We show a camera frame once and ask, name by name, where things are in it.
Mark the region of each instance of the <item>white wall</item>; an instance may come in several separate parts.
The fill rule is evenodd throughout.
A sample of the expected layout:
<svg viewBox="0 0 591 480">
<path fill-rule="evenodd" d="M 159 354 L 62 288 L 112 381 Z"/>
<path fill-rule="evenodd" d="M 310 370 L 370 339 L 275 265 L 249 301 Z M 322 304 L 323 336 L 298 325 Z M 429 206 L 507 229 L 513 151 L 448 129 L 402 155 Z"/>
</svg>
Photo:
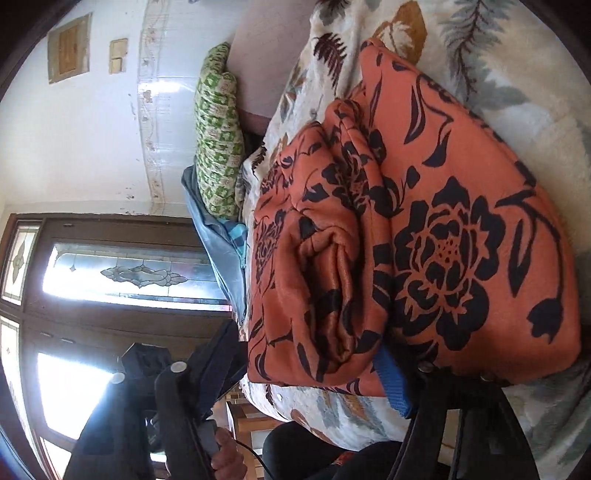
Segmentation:
<svg viewBox="0 0 591 480">
<path fill-rule="evenodd" d="M 146 4 L 82 0 L 62 20 L 93 13 L 89 73 L 49 85 L 46 38 L 25 61 L 0 102 L 0 190 L 10 211 L 149 213 L 137 118 Z M 129 38 L 126 72 L 109 75 L 118 38 Z"/>
<path fill-rule="evenodd" d="M 90 71 L 49 85 L 45 38 L 0 102 L 0 229 L 9 213 L 187 216 L 180 177 L 194 156 L 194 87 L 245 5 L 82 0 L 56 27 L 92 13 Z M 109 75 L 119 38 L 129 39 L 126 72 Z"/>
</svg>

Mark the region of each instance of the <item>metal rivet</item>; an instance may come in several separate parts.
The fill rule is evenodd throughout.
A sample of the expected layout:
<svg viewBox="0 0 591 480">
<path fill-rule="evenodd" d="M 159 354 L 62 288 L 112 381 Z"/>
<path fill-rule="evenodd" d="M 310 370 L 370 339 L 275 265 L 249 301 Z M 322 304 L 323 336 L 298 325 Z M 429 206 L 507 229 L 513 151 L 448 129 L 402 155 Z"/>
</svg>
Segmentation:
<svg viewBox="0 0 591 480">
<path fill-rule="evenodd" d="M 435 367 L 433 366 L 432 363 L 429 362 L 420 362 L 418 365 L 418 369 L 423 372 L 424 374 L 430 374 Z"/>
<path fill-rule="evenodd" d="M 187 364 L 185 362 L 175 362 L 170 365 L 170 369 L 173 371 L 173 373 L 179 374 L 187 369 Z"/>
<path fill-rule="evenodd" d="M 494 374 L 491 373 L 482 374 L 480 378 L 483 379 L 485 382 L 494 382 L 496 380 L 496 376 L 494 376 Z"/>
<path fill-rule="evenodd" d="M 125 374 L 122 372 L 117 372 L 115 375 L 111 377 L 111 383 L 113 385 L 119 385 L 125 381 Z"/>
</svg>

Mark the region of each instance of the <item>blue cloth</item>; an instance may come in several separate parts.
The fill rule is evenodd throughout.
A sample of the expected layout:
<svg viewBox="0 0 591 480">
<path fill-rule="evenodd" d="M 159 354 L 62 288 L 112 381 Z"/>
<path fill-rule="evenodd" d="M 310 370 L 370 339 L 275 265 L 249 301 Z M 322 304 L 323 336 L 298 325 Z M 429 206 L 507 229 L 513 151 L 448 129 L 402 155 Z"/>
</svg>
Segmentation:
<svg viewBox="0 0 591 480">
<path fill-rule="evenodd" d="M 212 263 L 217 283 L 230 301 L 236 320 L 241 325 L 246 315 L 246 225 L 217 220 L 207 211 L 199 193 L 195 166 L 185 169 L 181 183 L 187 208 Z"/>
<path fill-rule="evenodd" d="M 226 229 L 234 248 L 240 255 L 241 267 L 246 268 L 246 239 L 248 238 L 248 228 L 244 223 L 218 218 L 218 222 Z"/>
<path fill-rule="evenodd" d="M 408 397 L 406 378 L 384 345 L 374 356 L 374 368 L 390 406 L 405 419 L 409 418 L 413 405 Z"/>
</svg>

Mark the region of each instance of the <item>green patterned pillow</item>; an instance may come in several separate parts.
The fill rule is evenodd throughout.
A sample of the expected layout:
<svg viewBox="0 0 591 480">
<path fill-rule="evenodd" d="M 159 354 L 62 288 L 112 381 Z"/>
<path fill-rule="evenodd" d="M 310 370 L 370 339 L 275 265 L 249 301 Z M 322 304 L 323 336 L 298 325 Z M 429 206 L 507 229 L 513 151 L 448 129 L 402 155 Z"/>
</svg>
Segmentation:
<svg viewBox="0 0 591 480">
<path fill-rule="evenodd" d="M 224 72 L 230 45 L 207 54 L 195 93 L 197 184 L 205 206 L 219 218 L 236 220 L 235 186 L 244 160 L 244 137 L 236 111 L 236 77 Z"/>
</svg>

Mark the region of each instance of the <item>light switch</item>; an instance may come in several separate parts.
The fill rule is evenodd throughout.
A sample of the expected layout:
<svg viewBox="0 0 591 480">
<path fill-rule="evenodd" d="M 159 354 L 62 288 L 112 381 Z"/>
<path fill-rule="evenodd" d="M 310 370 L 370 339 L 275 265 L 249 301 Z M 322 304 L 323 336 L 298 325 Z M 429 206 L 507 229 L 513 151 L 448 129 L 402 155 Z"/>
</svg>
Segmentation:
<svg viewBox="0 0 591 480">
<path fill-rule="evenodd" d="M 113 40 L 109 48 L 109 73 L 125 71 L 125 57 L 127 56 L 128 39 Z"/>
<path fill-rule="evenodd" d="M 111 75 L 114 73 L 121 73 L 123 71 L 123 59 L 111 59 L 111 66 L 109 72 Z"/>
</svg>

